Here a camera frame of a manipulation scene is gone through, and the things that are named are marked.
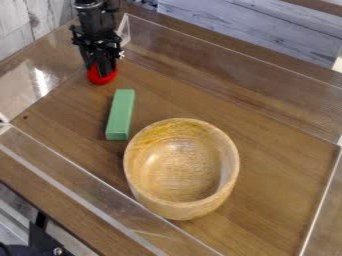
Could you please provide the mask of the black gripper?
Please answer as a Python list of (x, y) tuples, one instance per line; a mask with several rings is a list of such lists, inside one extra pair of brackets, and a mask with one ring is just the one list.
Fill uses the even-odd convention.
[(99, 76), (107, 77), (117, 69), (117, 59), (125, 55), (122, 37), (115, 32), (101, 36), (87, 35), (78, 25), (73, 25), (70, 30), (73, 32), (73, 44), (79, 47), (86, 68), (91, 69), (98, 58)]

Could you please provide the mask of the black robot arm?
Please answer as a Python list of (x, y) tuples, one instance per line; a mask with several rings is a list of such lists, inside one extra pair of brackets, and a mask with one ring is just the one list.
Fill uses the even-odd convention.
[(74, 8), (81, 24), (70, 27), (73, 43), (79, 47), (89, 81), (105, 85), (115, 79), (117, 60), (125, 55), (115, 32), (121, 0), (75, 0)]

